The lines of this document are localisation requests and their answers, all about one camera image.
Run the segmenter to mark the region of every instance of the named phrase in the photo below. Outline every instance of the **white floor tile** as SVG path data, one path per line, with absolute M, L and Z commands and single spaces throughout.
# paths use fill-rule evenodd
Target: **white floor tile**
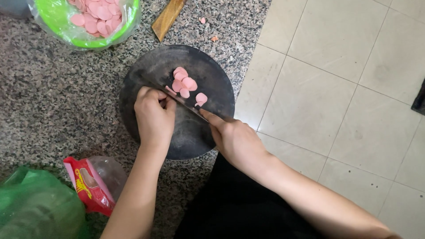
M 395 182 L 379 219 L 404 239 L 425 238 L 425 193 Z
M 425 23 L 424 0 L 393 0 L 391 8 Z
M 328 158 L 319 183 L 378 216 L 392 181 Z
M 309 0 L 288 55 L 357 83 L 387 10 L 372 0 Z
M 257 44 L 235 105 L 235 119 L 257 130 L 285 55 Z
M 258 43 L 286 54 L 307 0 L 274 0 Z
M 326 161 L 326 156 L 308 151 L 298 146 L 257 133 L 266 149 L 289 167 L 317 181 Z
M 391 1 L 392 1 L 392 0 L 375 0 L 375 1 L 377 1 L 377 2 L 379 2 L 379 3 L 382 3 L 382 4 L 384 4 L 385 6 L 389 7 L 389 6 L 391 5 Z
M 394 180 L 419 121 L 410 106 L 359 85 L 329 157 Z
M 287 56 L 258 131 L 327 156 L 355 87 Z
M 359 84 L 411 105 L 424 66 L 425 24 L 390 9 Z
M 413 137 L 396 182 L 425 191 L 425 117 Z

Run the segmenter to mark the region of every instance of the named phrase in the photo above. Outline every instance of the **granite countertop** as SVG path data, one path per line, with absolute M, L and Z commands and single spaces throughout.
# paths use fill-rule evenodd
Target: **granite countertop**
M 160 43 L 150 28 L 167 0 L 142 0 L 140 27 L 101 52 L 72 51 L 33 19 L 0 15 L 0 180 L 19 165 L 69 180 L 62 160 L 107 155 L 129 172 L 138 145 L 120 122 L 118 95 L 129 67 L 163 45 L 198 48 L 240 90 L 271 0 L 189 0 Z M 205 17 L 207 23 L 198 23 Z M 219 41 L 210 38 L 217 35 Z M 159 175 L 153 238 L 172 238 L 184 207 L 204 184 L 216 152 L 166 160 Z M 95 238 L 107 218 L 87 215 Z

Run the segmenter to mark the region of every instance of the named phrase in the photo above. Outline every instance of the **green plastic bag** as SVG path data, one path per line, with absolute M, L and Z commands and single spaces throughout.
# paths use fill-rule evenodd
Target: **green plastic bag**
M 19 167 L 0 183 L 0 239 L 90 238 L 77 193 L 44 170 Z

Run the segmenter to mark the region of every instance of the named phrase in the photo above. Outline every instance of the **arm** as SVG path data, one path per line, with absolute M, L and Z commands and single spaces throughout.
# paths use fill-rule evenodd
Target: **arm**
M 398 239 L 373 215 L 345 197 L 291 169 L 270 154 L 247 124 L 201 110 L 219 151 L 237 169 L 281 196 L 332 238 Z
M 142 87 L 134 109 L 141 145 L 101 239 L 144 239 L 150 235 L 156 185 L 174 130 L 176 103 L 161 91 Z

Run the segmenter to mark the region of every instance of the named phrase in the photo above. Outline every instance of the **wooden handle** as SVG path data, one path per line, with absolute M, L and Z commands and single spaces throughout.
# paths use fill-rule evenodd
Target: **wooden handle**
M 160 42 L 164 39 L 165 34 L 180 14 L 186 2 L 187 0 L 171 0 L 155 22 L 153 22 L 153 32 L 155 32 Z

